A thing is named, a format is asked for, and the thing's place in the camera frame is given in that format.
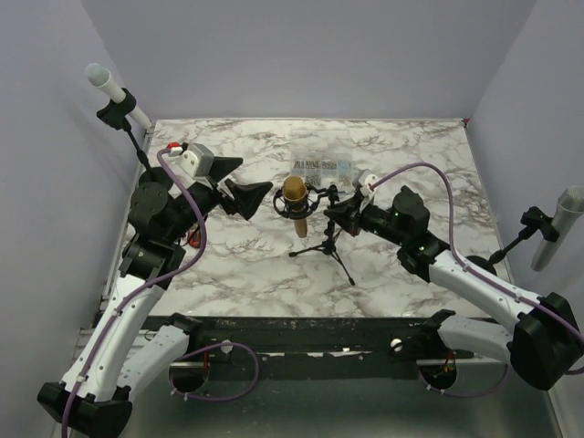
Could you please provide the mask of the black shock-mount tripod stand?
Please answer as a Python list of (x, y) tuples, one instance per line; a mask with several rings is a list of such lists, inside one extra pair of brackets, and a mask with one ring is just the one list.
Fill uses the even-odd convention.
[[(283, 184), (280, 189), (276, 191), (273, 196), (273, 208), (278, 216), (290, 220), (293, 222), (295, 218), (303, 218), (305, 217), (308, 222), (308, 218), (314, 214), (317, 209), (319, 208), (320, 201), (323, 198), (328, 199), (329, 205), (335, 205), (339, 202), (339, 189), (335, 183), (332, 183), (329, 187), (318, 188), (308, 182), (305, 182), (305, 185), (308, 189), (307, 200), (305, 201), (305, 211), (303, 213), (295, 214), (288, 210), (288, 207), (285, 205), (285, 200), (283, 197)], [(336, 263), (338, 263), (342, 270), (344, 271), (349, 284), (351, 286), (355, 286), (356, 282), (353, 277), (350, 275), (348, 269), (346, 268), (345, 264), (342, 262), (338, 250), (337, 250), (337, 241), (340, 236), (340, 231), (336, 230), (336, 224), (333, 220), (328, 219), (327, 226), (324, 230), (325, 239), (318, 245), (313, 245), (307, 248), (304, 248), (299, 251), (292, 251), (288, 254), (290, 258), (297, 257), (300, 255), (304, 255), (309, 252), (319, 252), (324, 256), (331, 257)]]

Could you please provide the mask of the gold microphone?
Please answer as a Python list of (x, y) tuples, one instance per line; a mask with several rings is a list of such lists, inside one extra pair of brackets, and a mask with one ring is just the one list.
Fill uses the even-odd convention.
[[(297, 175), (290, 175), (284, 180), (283, 197), (285, 205), (292, 213), (299, 214), (305, 211), (305, 201), (307, 200), (308, 189), (303, 179)], [(308, 223), (305, 217), (293, 220), (296, 234), (299, 238), (306, 238), (308, 235)]]

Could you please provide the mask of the black round-base mic stand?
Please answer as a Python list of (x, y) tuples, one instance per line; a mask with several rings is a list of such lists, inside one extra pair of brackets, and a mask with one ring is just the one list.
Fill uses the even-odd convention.
[(123, 130), (130, 138), (130, 141), (136, 151), (136, 156), (140, 164), (144, 167), (144, 173), (141, 176), (139, 184), (144, 182), (156, 182), (157, 178), (153, 168), (150, 165), (144, 150), (136, 141), (130, 123), (126, 117), (135, 109), (137, 109), (136, 99), (125, 88), (121, 89), (124, 93), (124, 99), (117, 103), (113, 99), (103, 109), (97, 111), (96, 115), (99, 120), (114, 130)]

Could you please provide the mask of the white microphone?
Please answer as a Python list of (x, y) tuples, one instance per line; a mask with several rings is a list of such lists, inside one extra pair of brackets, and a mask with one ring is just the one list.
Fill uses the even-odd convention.
[(101, 64), (91, 63), (86, 66), (85, 75), (93, 87), (108, 95), (116, 105), (124, 104), (129, 108), (128, 115), (145, 130), (151, 126), (150, 119), (137, 105), (136, 99), (115, 81), (109, 69)]

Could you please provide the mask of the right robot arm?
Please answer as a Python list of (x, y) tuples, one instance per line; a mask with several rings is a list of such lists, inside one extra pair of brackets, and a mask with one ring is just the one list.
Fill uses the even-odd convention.
[(571, 373), (583, 357), (583, 337), (569, 302), (515, 287), (454, 252), (428, 229), (430, 213), (422, 198), (402, 187), (388, 209), (360, 193), (329, 207), (327, 218), (350, 235), (374, 234), (399, 247), (409, 273), (444, 287), (494, 319), (488, 324), (449, 314), (424, 330), (422, 351), (433, 358), (450, 349), (478, 353), (509, 365), (532, 387), (547, 391)]

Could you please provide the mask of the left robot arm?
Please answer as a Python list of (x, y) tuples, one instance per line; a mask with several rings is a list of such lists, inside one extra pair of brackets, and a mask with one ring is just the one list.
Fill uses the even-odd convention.
[(202, 258), (187, 259), (179, 240), (217, 206), (250, 219), (273, 187), (271, 182), (237, 184), (229, 174), (238, 157), (215, 157), (189, 187), (172, 196), (179, 178), (165, 162), (146, 170), (130, 198), (128, 222), (135, 235), (124, 248), (108, 305), (85, 348), (58, 382), (47, 382), (37, 400), (61, 425), (62, 436), (117, 437), (136, 399), (180, 358), (193, 360), (203, 346), (201, 322), (172, 316), (139, 352), (130, 350), (151, 310), (173, 278)]

